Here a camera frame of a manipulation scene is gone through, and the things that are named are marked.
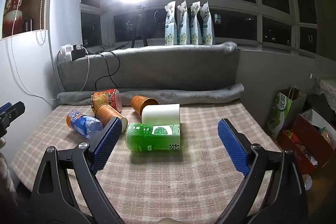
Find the white paper cup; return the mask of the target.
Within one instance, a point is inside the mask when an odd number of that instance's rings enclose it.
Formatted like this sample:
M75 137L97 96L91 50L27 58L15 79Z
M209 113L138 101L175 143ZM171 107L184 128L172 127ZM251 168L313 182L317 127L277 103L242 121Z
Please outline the white paper cup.
M142 111L142 123L150 126L180 124L180 104L148 105Z

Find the blue orange Arctic Ocean cup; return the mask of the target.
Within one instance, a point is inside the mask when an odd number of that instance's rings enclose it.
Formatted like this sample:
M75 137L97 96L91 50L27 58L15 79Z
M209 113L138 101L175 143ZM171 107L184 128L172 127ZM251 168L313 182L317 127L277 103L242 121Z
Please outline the blue orange Arctic Ocean cup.
M95 133L103 129L102 122L79 111L71 110L66 116L66 124L81 136L91 139Z

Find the brown paper cup near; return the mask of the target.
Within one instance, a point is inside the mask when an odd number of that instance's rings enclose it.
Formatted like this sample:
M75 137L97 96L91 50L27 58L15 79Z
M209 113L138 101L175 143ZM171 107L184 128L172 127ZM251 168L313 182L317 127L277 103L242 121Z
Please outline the brown paper cup near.
M108 104L102 104L97 108L95 118L100 120L103 126L107 125L112 118L119 118L122 123L122 132L125 132L128 126L127 119Z

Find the brown paper cup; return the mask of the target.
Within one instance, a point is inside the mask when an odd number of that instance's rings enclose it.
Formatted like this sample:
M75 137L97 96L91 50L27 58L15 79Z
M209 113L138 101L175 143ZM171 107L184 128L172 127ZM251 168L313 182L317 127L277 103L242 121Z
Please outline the brown paper cup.
M97 108L95 118L100 120L103 126L107 125L112 118L119 118L122 123L122 132L125 132L128 126L127 119L108 104L102 104Z
M144 97L144 96L134 96L131 99L131 107L133 110L142 117L142 111L146 106L158 105L159 102L154 98Z

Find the orange red noodle cup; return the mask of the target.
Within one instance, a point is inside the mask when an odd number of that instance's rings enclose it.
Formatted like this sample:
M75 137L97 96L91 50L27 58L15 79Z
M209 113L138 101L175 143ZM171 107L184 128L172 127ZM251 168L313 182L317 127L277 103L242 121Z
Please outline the orange red noodle cup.
M97 109L104 104L121 112L122 98L120 92L117 89L108 89L101 92L95 92L91 95L91 109L94 113L96 113Z

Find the green drink cup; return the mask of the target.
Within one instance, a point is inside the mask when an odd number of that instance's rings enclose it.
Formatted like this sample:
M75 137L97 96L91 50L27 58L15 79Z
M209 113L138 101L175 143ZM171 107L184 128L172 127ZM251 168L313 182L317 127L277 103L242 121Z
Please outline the green drink cup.
M180 125L151 126L131 123L126 130L125 142L132 152L180 150Z

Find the brown paper cup far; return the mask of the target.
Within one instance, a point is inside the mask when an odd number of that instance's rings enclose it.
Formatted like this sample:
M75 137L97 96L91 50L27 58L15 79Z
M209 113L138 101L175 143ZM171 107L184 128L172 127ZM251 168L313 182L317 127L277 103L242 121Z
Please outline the brown paper cup far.
M144 96L134 96L131 99L131 107L133 110L142 117L142 111L146 106L158 105L159 102L154 98L144 97Z

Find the red cardboard box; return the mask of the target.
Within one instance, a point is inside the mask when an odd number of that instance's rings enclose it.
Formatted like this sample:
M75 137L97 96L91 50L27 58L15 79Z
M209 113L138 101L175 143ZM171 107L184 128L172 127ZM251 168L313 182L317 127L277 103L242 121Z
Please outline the red cardboard box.
M299 114L291 129L277 137L282 149L291 149L302 174L313 174L335 154L335 127L316 110Z

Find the white power strip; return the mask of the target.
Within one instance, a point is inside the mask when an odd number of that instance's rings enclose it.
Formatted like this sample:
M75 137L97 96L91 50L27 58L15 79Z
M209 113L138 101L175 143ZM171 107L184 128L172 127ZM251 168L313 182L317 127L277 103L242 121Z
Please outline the white power strip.
M60 57L63 61L71 62L74 60L72 52L77 50L76 45L66 44L60 48Z

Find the black power adapter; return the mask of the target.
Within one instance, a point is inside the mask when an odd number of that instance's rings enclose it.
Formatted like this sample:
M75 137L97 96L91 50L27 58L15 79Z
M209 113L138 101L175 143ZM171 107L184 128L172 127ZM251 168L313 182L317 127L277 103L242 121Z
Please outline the black power adapter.
M72 50L71 50L71 60L72 61L83 58L85 56L86 56L86 50L83 47L77 46L77 45L72 46Z

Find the checkered beige table cloth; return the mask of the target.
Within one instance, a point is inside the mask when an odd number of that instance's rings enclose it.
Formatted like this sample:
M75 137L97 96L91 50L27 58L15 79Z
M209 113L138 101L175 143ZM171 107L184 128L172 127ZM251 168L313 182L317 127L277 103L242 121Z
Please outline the checkered beige table cloth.
M91 107L60 105L31 133L11 168L33 189L47 147L70 149L85 140L66 125L77 110L93 116ZM97 179L126 223L156 223L172 218L186 223L214 223L242 182L218 137L218 121L228 118L251 143L280 151L240 101L223 105L180 107L181 149L133 153L122 134Z

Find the red white vase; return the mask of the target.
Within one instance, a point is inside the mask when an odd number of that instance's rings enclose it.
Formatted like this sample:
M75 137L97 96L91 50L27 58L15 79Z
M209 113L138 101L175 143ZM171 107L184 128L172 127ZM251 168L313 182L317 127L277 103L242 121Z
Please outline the red white vase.
M3 37L16 35L22 32L23 15L20 10L22 0L7 0L3 16Z

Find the green paper shopping bag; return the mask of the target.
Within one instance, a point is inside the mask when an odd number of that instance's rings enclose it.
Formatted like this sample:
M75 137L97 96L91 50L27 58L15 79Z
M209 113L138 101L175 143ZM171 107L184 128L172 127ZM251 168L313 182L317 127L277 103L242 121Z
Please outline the green paper shopping bag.
M277 92L274 104L266 121L266 129L273 139L277 139L282 130L290 128L301 112L307 94L296 86Z

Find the black tripod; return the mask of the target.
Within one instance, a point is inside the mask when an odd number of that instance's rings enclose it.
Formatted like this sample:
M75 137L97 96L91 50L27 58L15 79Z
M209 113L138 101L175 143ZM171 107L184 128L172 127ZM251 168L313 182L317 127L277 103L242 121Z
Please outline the black tripod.
M148 46L147 37L142 24L142 12L144 11L144 9L145 9L144 5L142 4L137 5L137 15L135 17L135 24L133 26L133 32L131 35L131 48L135 47L135 41L137 39L142 39L144 47Z

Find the grey cushion backrest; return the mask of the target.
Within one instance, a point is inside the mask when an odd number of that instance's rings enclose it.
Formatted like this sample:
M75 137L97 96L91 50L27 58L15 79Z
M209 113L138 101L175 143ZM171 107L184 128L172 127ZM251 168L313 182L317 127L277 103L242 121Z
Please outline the grey cushion backrest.
M217 90L236 82L235 43L214 46L148 46L89 55L58 63L65 91Z

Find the white green pouch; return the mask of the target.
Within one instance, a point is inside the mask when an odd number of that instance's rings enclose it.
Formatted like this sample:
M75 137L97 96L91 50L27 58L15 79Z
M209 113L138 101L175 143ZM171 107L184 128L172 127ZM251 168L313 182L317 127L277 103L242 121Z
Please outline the white green pouch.
M190 42L192 45L200 45L202 43L202 33L198 21L198 12L201 8L200 5L200 1L194 2L191 5Z
M190 27L187 3L183 1L178 5L179 27L178 27L178 45L187 45L190 43Z
M206 2L201 10L200 14L203 20L203 34L202 34L202 41L204 45L211 46L215 43L215 34L214 34L214 26L213 20L210 13L209 3Z
M177 45L177 24L175 21L175 1L169 2L165 6L166 20L165 20L165 45Z

